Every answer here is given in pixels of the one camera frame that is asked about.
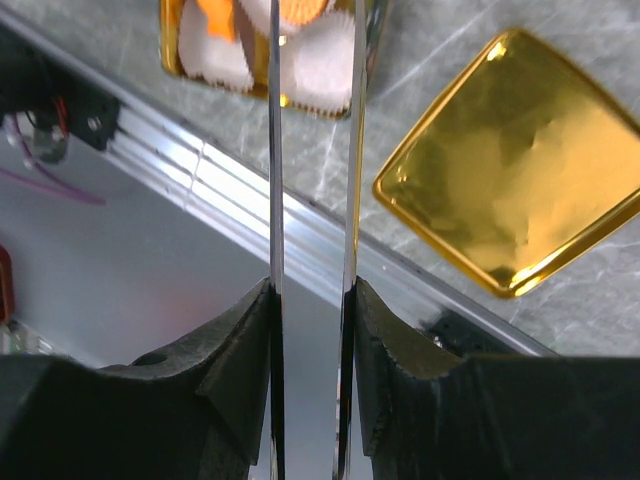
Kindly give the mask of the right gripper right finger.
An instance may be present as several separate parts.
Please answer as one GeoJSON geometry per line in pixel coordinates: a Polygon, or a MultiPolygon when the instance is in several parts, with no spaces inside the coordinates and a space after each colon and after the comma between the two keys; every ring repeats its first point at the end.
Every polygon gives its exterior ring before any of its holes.
{"type": "Polygon", "coordinates": [[[377,479],[635,479],[635,358],[458,357],[406,324],[356,273],[364,105],[351,112],[336,447],[351,413],[377,479]]]}

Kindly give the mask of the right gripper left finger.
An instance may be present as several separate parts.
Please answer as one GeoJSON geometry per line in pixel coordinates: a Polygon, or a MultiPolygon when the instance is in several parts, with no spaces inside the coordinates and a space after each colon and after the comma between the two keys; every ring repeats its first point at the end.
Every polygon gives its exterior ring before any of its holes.
{"type": "MultiPolygon", "coordinates": [[[[280,3],[272,1],[269,7],[269,227],[270,227],[270,276],[269,276],[269,314],[267,316],[270,334],[270,477],[284,479],[285,468],[285,400],[284,400],[284,347],[282,285],[284,277],[284,220],[283,220],[283,172],[282,172],[282,132],[281,132],[281,64],[280,64],[280,3]]],[[[155,146],[166,144],[169,140],[182,142],[179,135],[182,130],[177,124],[170,125],[168,118],[155,110],[140,113],[143,105],[129,96],[126,90],[116,90],[96,72],[68,55],[58,46],[29,26],[25,20],[16,16],[16,12],[6,5],[1,6],[1,25],[11,32],[24,37],[34,46],[50,55],[53,60],[61,61],[65,67],[81,74],[85,79],[99,87],[106,88],[124,101],[131,111],[136,113],[135,129],[129,134],[140,140],[142,127],[153,127],[158,132],[151,136],[155,146]]],[[[153,186],[162,181],[168,187],[175,187],[177,179],[164,171],[160,161],[161,154],[155,148],[147,147],[143,153],[119,152],[123,147],[123,137],[117,135],[108,144],[105,157],[114,165],[123,169],[139,181],[153,186]]]]}

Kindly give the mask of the gold tin lid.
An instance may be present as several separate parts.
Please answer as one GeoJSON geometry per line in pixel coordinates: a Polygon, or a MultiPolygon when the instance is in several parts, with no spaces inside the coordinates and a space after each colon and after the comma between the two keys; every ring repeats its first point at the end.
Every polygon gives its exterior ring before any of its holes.
{"type": "Polygon", "coordinates": [[[436,97],[372,191],[469,278],[519,297],[638,214],[639,125],[510,28],[436,97]]]}

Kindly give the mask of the orange fish cookie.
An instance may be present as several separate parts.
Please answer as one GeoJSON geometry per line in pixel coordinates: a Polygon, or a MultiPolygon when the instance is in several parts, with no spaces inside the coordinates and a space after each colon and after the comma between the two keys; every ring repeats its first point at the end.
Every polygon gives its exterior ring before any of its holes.
{"type": "Polygon", "coordinates": [[[234,4],[232,0],[198,0],[197,4],[205,15],[207,33],[227,42],[236,40],[234,4]]]}

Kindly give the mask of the round biscuit cookie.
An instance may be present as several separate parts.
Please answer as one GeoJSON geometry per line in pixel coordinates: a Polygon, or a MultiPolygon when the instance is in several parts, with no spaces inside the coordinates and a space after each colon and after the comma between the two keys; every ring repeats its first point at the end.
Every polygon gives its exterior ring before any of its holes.
{"type": "Polygon", "coordinates": [[[295,27],[305,26],[334,8],[335,0],[281,0],[281,19],[295,27]]]}

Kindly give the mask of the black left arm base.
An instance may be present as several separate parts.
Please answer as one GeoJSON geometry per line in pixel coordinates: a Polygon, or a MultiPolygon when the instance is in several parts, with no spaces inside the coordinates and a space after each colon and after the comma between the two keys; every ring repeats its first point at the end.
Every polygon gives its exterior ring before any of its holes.
{"type": "Polygon", "coordinates": [[[29,152],[55,165],[75,137],[97,151],[113,138],[119,100],[1,28],[1,120],[15,116],[29,152]]]}

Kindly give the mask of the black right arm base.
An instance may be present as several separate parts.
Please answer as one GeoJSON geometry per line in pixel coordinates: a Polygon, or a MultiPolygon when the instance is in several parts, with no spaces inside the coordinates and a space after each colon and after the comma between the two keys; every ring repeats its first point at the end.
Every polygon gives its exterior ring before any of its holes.
{"type": "Polygon", "coordinates": [[[476,353],[515,353],[509,345],[452,310],[441,311],[434,320],[422,321],[420,329],[441,348],[458,357],[476,353]]]}

